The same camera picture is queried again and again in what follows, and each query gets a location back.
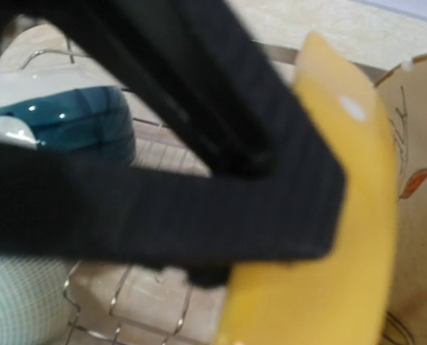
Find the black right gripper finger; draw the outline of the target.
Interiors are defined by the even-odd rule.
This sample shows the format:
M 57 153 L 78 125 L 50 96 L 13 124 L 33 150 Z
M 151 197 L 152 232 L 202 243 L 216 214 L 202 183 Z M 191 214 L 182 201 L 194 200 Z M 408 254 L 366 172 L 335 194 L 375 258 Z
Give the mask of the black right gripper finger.
M 0 43 L 41 17 L 134 91 L 212 176 L 0 144 L 0 254 L 187 270 L 203 287 L 239 262 L 325 256 L 306 212 L 345 172 L 225 1 L 0 1 Z

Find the cream bird pattern plate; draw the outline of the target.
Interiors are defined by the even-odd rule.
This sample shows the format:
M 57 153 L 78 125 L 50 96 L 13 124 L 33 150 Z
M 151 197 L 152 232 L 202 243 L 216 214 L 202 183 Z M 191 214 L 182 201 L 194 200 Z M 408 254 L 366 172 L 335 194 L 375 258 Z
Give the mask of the cream bird pattern plate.
M 398 161 L 398 245 L 381 344 L 427 344 L 427 54 L 378 80 Z

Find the teal white ceramic bowl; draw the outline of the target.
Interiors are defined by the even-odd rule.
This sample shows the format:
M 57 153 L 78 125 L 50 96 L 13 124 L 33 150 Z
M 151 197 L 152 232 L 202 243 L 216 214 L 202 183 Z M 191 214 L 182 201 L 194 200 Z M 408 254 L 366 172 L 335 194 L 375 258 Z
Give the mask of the teal white ceramic bowl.
M 123 165 L 136 157 L 123 90 L 78 67 L 0 74 L 0 116 L 24 122 L 39 150 L 74 152 Z

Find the grey striped ceramic bowl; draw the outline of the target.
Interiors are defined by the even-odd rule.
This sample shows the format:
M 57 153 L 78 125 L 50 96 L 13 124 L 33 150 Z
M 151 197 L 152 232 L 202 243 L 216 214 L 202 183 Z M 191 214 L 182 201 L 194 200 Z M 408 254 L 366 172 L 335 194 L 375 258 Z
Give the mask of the grey striped ceramic bowl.
M 70 318 L 59 259 L 0 255 L 0 344 L 48 344 Z

